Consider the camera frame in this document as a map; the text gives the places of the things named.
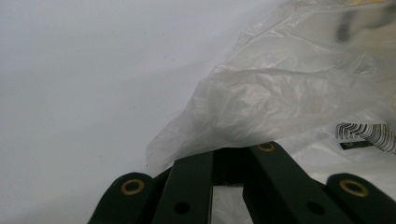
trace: plastic bag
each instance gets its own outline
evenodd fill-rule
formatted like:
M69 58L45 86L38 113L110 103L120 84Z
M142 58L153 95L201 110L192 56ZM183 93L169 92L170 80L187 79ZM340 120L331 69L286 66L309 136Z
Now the plastic bag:
M184 112L148 145L151 173L185 156L304 133L378 103L392 108L394 8L290 1L253 23L231 60L198 84Z
M157 175L178 158L276 140L317 181L359 175L396 199L396 156L343 150L337 125L396 131L396 4L289 1L240 36L184 112L147 148ZM252 223L241 188L214 188L212 223Z

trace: white surface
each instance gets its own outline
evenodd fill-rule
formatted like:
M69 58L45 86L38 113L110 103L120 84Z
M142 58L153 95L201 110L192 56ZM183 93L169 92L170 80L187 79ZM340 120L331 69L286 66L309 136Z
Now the white surface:
M1 1L0 223L86 223L281 1Z

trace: metal frame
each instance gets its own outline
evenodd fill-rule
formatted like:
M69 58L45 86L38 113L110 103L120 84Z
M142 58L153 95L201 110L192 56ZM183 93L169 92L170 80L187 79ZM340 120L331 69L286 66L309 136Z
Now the metal frame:
M183 158L155 178L123 175L89 224L208 224L212 187L230 185L243 185L255 224L396 223L396 202L368 181L340 174L322 185L271 142Z

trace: barcode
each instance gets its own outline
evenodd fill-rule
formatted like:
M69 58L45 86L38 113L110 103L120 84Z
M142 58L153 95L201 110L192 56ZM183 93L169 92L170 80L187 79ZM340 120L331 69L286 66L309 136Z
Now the barcode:
M386 124L341 123L335 130L340 139L363 138L381 150L396 153L396 136Z

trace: black and white label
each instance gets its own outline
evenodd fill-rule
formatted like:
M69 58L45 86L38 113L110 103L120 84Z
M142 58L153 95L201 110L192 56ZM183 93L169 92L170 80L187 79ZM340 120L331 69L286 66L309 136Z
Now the black and white label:
M374 145L381 150L396 153L396 136L386 124L341 123L336 127L335 137L348 141L357 140L357 142L342 143L343 149Z

